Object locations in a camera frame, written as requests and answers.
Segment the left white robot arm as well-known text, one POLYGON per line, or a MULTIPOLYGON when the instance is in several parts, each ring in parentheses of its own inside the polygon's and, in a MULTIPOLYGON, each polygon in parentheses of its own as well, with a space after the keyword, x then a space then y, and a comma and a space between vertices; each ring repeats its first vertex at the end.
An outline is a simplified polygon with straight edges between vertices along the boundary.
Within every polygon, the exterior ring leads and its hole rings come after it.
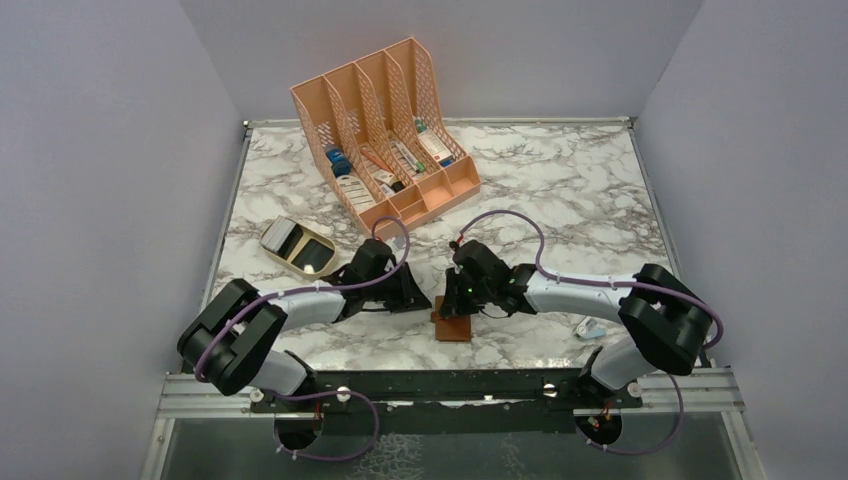
POLYGON ((271 390, 288 409, 302 410, 313 401, 314 371, 294 353, 273 350, 273 344, 288 330, 342 322, 367 303, 389 313, 432 307, 409 265, 373 238, 303 292, 261 293, 244 279, 230 281, 182 333, 177 351, 200 381, 223 395, 245 387, 271 390))

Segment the brown leather card holder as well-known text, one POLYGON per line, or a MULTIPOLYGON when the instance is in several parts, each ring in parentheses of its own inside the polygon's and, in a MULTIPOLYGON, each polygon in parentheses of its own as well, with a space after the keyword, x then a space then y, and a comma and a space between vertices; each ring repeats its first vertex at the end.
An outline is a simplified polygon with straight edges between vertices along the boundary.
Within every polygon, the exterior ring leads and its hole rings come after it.
POLYGON ((435 298, 431 323, 434 325, 434 338, 438 342, 468 343, 472 339, 471 318, 469 315, 443 317, 440 315, 444 297, 435 298))

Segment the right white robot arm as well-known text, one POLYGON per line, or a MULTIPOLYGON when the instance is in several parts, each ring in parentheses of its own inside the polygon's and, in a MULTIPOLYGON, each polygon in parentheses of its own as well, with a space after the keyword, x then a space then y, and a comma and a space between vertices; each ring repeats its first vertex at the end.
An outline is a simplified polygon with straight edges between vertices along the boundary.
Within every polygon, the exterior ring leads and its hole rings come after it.
POLYGON ((631 277, 566 278, 530 263, 508 265, 487 246, 452 243, 441 316, 459 317, 499 307, 515 313, 573 313, 617 321, 628 335, 596 349, 574 387, 587 405, 600 407, 638 377, 662 371, 691 374, 716 321, 668 270, 646 264, 631 277))

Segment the stack of credit cards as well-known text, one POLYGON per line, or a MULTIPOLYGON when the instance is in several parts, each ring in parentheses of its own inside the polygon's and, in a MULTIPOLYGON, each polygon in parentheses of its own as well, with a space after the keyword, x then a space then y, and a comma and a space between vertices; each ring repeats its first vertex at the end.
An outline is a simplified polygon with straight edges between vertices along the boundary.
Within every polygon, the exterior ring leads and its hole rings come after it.
POLYGON ((303 227, 286 217, 276 218, 260 237, 260 245, 276 256, 288 259, 303 238, 303 227))

